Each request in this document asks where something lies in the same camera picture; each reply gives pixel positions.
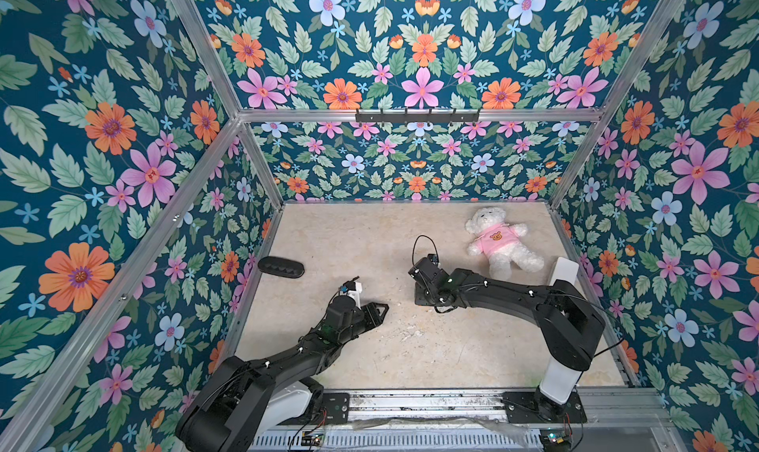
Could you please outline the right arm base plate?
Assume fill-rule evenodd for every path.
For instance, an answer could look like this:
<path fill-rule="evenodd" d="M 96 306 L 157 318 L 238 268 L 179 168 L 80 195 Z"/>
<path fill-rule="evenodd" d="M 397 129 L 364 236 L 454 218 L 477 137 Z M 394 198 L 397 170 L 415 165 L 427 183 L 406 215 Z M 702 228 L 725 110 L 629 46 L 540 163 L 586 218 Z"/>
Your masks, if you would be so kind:
<path fill-rule="evenodd" d="M 586 424 L 587 414 L 577 390 L 559 405 L 539 389 L 506 391 L 501 397 L 510 424 Z"/>

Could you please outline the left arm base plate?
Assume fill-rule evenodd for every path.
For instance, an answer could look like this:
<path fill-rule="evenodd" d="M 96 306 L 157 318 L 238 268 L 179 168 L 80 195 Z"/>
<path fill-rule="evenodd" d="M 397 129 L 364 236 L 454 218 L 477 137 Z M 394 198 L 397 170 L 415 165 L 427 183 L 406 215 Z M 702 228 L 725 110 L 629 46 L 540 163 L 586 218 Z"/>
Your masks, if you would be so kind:
<path fill-rule="evenodd" d="M 351 407 L 351 396 L 348 393 L 325 393 L 312 399 L 306 411 L 283 422 L 283 426 L 303 426 L 304 424 L 347 424 Z"/>

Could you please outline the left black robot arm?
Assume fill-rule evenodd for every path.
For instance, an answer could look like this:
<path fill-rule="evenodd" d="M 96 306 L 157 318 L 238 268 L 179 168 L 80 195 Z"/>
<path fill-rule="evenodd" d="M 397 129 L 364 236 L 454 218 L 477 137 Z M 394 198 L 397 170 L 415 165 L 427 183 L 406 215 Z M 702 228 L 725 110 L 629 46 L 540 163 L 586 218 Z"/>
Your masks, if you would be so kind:
<path fill-rule="evenodd" d="M 360 307 L 337 295 L 295 346 L 263 359 L 225 359 L 186 408 L 176 437 L 189 451 L 248 450 L 278 392 L 326 370 L 347 343 L 382 325 L 388 311 L 387 304 Z"/>

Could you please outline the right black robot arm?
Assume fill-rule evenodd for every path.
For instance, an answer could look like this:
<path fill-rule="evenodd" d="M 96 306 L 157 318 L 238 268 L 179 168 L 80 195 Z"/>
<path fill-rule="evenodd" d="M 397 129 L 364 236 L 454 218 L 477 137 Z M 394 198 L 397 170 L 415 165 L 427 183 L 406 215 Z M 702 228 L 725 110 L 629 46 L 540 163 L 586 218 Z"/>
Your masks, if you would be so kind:
<path fill-rule="evenodd" d="M 565 279 L 524 285 L 468 269 L 447 272 L 434 254 L 418 260 L 408 275 L 415 282 L 415 304 L 438 314 L 484 309 L 536 325 L 551 353 L 537 399 L 554 407 L 567 404 L 582 374 L 590 369 L 606 329 L 603 313 Z"/>

